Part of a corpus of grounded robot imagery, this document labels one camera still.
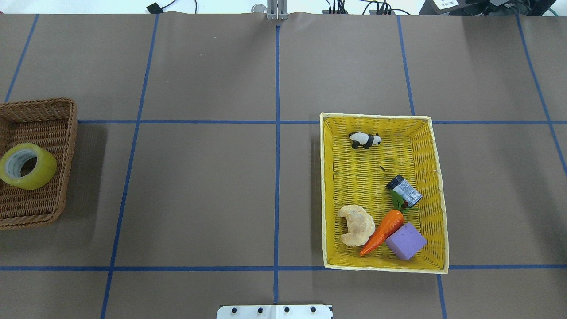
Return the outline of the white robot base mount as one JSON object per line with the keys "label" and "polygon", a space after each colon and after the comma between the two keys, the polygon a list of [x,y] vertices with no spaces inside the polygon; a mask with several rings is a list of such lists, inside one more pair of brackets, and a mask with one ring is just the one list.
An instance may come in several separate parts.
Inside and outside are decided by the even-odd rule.
{"label": "white robot base mount", "polygon": [[331,305],[225,305],[216,314],[217,319],[332,319]]}

